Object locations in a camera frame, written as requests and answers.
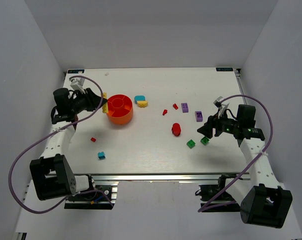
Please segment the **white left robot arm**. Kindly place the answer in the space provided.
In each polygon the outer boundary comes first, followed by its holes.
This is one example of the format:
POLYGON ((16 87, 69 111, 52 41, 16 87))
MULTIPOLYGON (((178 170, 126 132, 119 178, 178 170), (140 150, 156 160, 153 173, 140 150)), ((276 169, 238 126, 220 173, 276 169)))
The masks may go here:
POLYGON ((53 92, 55 112, 51 115, 52 136, 48 138, 40 158, 32 160, 29 168, 39 200, 49 200, 91 191, 93 179, 89 174, 74 175, 66 153, 77 128, 78 114, 94 112, 108 102, 90 88, 84 91, 59 88, 53 92))

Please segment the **purple printed lego brick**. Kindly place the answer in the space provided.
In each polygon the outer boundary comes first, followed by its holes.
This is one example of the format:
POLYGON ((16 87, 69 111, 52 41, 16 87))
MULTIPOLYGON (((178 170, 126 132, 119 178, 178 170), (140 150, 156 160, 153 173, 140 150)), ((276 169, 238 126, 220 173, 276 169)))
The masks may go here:
POLYGON ((195 119, 196 122, 202 122, 203 121, 203 115, 201 111, 195 111, 195 119))

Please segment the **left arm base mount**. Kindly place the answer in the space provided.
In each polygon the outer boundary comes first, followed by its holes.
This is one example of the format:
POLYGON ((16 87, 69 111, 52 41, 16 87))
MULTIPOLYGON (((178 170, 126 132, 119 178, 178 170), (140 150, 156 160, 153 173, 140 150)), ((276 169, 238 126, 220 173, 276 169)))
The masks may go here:
MULTIPOLYGON (((107 195, 108 199, 115 205, 118 193, 118 184, 115 182, 102 182, 95 186, 96 189, 107 195)), ((67 210, 112 210, 113 206, 100 192, 78 194, 68 198, 64 203, 67 210)))

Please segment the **teal arched lego brick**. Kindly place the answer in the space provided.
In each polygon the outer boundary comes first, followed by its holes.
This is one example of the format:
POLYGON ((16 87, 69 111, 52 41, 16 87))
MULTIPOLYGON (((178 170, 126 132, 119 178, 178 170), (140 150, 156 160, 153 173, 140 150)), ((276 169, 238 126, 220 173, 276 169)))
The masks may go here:
POLYGON ((145 101, 146 98, 144 95, 136 95, 134 97, 134 103, 137 105, 139 101, 145 101))

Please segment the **long yellow lego brick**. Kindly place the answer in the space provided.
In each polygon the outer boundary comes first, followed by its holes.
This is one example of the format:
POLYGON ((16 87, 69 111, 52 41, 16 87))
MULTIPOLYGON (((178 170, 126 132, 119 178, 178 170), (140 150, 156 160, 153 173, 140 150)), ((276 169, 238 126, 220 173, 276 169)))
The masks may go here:
POLYGON ((103 112, 104 114, 107 114, 107 113, 109 112, 109 108, 108 108, 108 98, 107 98, 107 93, 106 93, 106 92, 103 93, 102 112, 103 112))

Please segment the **small teal lego brick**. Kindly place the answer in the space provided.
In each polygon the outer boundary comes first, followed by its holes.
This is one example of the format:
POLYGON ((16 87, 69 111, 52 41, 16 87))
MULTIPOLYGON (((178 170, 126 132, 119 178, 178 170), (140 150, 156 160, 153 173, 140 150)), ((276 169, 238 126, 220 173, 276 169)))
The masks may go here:
POLYGON ((103 160, 103 159, 106 158, 106 155, 105 155, 105 153, 102 151, 102 152, 98 152, 98 153, 97 153, 97 157, 98 157, 99 160, 103 160))

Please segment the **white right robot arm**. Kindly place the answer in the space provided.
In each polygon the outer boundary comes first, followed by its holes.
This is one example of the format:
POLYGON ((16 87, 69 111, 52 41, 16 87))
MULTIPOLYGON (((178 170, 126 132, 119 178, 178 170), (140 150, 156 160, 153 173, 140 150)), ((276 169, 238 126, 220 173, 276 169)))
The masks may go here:
POLYGON ((265 136, 255 124, 256 108, 240 104, 234 119, 227 113, 211 115, 197 132, 204 137, 203 144, 222 133, 233 135, 249 165, 250 183, 235 173, 223 173, 217 184, 201 185, 195 195, 205 203, 211 198, 237 204, 243 223, 280 229, 283 227, 293 196, 280 186, 271 168, 265 136))

